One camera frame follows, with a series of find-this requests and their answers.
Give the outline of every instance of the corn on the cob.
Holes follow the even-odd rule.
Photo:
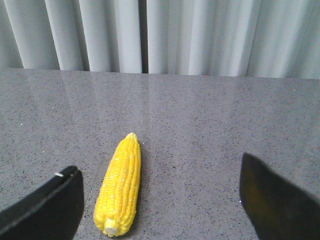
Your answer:
[[[95,204],[95,225],[109,237],[125,234],[133,223],[140,168],[140,145],[137,136],[131,132],[116,148]]]

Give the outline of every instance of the curtain fold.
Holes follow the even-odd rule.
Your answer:
[[[319,13],[319,0],[0,0],[0,68],[320,79]]]

